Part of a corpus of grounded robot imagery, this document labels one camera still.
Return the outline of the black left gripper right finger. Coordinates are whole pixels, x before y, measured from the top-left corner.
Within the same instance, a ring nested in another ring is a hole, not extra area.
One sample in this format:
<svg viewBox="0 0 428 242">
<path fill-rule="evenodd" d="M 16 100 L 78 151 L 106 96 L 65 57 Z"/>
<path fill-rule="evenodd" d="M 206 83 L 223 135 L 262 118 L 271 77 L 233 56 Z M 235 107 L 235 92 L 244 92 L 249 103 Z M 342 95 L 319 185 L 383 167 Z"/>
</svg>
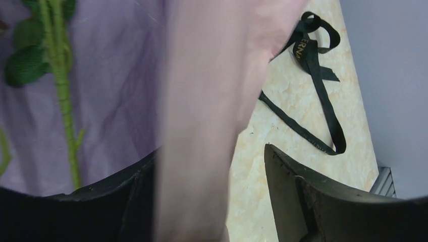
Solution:
<svg viewBox="0 0 428 242">
<path fill-rule="evenodd" d="M 427 198 L 400 200 L 333 180 L 264 147 L 279 241 L 427 241 Z"/>
</svg>

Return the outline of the black ribbon with gold lettering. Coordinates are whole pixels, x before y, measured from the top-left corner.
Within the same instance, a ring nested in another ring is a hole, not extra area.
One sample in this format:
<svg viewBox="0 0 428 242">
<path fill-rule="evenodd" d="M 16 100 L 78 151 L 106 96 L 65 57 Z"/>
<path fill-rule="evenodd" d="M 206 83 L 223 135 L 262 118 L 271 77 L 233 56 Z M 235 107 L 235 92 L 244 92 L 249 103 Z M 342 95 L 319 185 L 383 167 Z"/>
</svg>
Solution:
<svg viewBox="0 0 428 242">
<path fill-rule="evenodd" d="M 319 47 L 318 42 L 315 39 L 311 39 L 309 37 L 309 33 L 312 33 L 319 28 L 323 28 L 327 31 L 330 38 L 329 47 Z M 323 67 L 319 64 L 318 55 L 325 54 L 336 48 L 340 42 L 341 37 L 337 30 L 335 30 L 328 22 L 323 20 L 317 14 L 306 11 L 302 14 L 301 19 L 298 21 L 290 39 L 279 52 L 279 54 L 282 54 L 285 50 L 287 50 L 287 48 L 293 46 L 292 53 L 294 58 L 300 64 L 301 68 L 311 76 L 318 99 L 323 109 L 334 148 L 324 143 L 310 131 L 298 124 L 294 119 L 289 117 L 263 92 L 261 92 L 258 97 L 258 99 L 264 102 L 267 107 L 289 128 L 295 131 L 306 141 L 311 143 L 318 150 L 331 156 L 345 153 L 347 144 L 343 129 L 335 115 L 334 108 L 331 104 L 323 81 L 327 80 L 339 82 L 340 80 L 332 69 Z"/>
</svg>

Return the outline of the pink and white flower bunch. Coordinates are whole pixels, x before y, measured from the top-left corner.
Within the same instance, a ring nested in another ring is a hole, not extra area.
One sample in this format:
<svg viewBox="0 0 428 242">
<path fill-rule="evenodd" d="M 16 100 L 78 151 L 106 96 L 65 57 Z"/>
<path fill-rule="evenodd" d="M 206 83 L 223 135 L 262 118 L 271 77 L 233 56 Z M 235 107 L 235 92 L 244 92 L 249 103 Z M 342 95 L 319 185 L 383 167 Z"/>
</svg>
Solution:
<svg viewBox="0 0 428 242">
<path fill-rule="evenodd" d="M 76 1 L 23 1 L 31 16 L 17 23 L 13 31 L 14 52 L 4 67 L 5 83 L 21 88 L 48 73 L 55 77 L 57 97 L 68 148 L 71 178 L 75 189 L 82 187 L 78 149 L 84 130 L 76 135 L 72 116 L 69 73 L 73 52 L 68 36 L 68 22 L 73 18 Z"/>
</svg>

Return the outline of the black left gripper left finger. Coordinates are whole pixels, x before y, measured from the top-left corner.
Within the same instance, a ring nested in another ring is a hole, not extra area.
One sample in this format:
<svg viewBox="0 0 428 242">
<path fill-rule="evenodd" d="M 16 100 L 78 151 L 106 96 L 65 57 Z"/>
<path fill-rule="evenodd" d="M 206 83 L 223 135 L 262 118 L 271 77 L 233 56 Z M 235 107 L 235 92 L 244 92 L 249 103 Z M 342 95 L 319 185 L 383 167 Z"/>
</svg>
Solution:
<svg viewBox="0 0 428 242">
<path fill-rule="evenodd" d="M 155 156 L 68 195 L 1 188 L 1 241 L 152 241 Z"/>
</svg>

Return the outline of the pink wrapping paper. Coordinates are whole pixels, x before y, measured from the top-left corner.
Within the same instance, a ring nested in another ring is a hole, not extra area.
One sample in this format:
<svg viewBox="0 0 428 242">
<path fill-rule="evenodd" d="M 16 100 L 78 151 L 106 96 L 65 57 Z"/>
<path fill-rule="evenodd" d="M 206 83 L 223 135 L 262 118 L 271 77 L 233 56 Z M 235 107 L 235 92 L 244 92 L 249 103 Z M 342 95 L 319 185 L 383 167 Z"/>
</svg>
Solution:
<svg viewBox="0 0 428 242">
<path fill-rule="evenodd" d="M 227 241 L 229 172 L 269 61 L 306 1 L 171 1 L 155 241 Z"/>
</svg>

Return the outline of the purple wrapping paper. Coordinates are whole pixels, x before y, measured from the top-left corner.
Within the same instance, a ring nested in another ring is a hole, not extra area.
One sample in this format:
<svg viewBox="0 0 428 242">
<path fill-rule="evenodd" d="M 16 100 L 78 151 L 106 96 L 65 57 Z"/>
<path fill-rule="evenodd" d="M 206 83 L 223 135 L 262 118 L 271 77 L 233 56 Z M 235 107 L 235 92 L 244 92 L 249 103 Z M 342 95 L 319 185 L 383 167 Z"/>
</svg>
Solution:
<svg viewBox="0 0 428 242">
<path fill-rule="evenodd" d="M 77 2 L 70 89 L 74 126 L 85 130 L 78 156 L 85 186 L 156 148 L 165 13 L 165 1 Z M 73 191 L 52 75 L 24 88 L 1 82 L 1 127 L 13 158 L 2 187 L 38 196 Z"/>
</svg>

